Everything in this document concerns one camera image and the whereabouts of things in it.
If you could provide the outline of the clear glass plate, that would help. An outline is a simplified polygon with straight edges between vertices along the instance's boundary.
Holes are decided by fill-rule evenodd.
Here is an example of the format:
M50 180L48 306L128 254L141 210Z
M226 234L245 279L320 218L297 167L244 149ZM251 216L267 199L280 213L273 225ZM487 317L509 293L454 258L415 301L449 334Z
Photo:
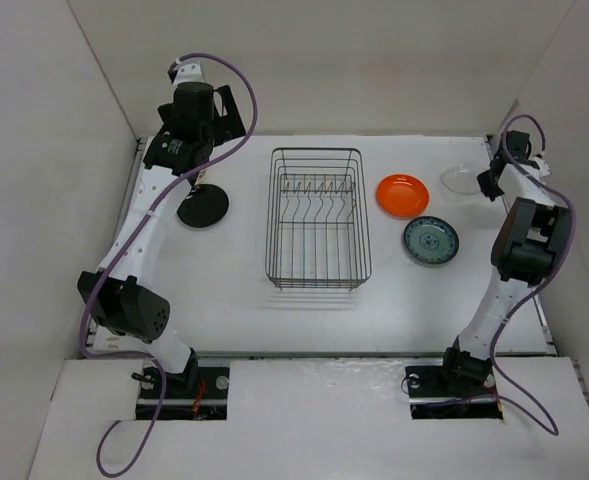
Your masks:
M478 164L459 164L445 170L440 175L440 182L455 194L475 195L480 192L477 177L482 172L483 167Z

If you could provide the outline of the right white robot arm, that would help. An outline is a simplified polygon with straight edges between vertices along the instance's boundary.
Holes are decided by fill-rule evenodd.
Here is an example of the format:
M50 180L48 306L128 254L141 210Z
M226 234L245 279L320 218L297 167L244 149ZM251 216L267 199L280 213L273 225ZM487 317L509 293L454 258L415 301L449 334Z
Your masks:
M571 210L543 187L541 157L531 154L527 133L504 132L477 182L485 197L506 200L509 211L492 246L489 286L436 369L439 387L463 396L483 389L495 371L492 356L512 310L558 269L572 234Z

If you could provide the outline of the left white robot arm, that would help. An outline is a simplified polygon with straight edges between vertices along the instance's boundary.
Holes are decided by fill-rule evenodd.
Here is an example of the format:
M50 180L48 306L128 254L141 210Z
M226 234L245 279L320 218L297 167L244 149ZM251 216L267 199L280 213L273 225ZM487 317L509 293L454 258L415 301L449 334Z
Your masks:
M170 324L170 304L153 290L161 246L181 203L192 190L215 148L251 133L243 124L232 90L204 82L176 86L173 99L158 109L159 132L145 146L137 184L125 220L108 254L94 271L77 281L85 303L79 344L95 322L134 344L129 358L155 359L163 384L178 397L197 387L197 371L188 365L193 351Z

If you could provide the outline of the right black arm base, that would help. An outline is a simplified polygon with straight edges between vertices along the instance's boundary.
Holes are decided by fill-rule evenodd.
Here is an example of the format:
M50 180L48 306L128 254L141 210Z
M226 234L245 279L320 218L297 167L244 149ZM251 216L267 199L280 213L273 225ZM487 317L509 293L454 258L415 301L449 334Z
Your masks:
M502 420L493 386L455 385L442 375L440 365L410 365L401 388L410 400L413 420Z

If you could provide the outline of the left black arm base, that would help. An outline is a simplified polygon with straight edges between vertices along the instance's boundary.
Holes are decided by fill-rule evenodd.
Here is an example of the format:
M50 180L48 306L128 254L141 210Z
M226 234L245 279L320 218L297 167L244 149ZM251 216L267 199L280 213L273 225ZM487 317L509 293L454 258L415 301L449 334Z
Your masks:
M163 421L223 421L227 419L230 369L224 366L200 366L186 380L169 375L158 419ZM135 406L136 420L151 420L161 393L157 368L145 367L132 378L140 383Z

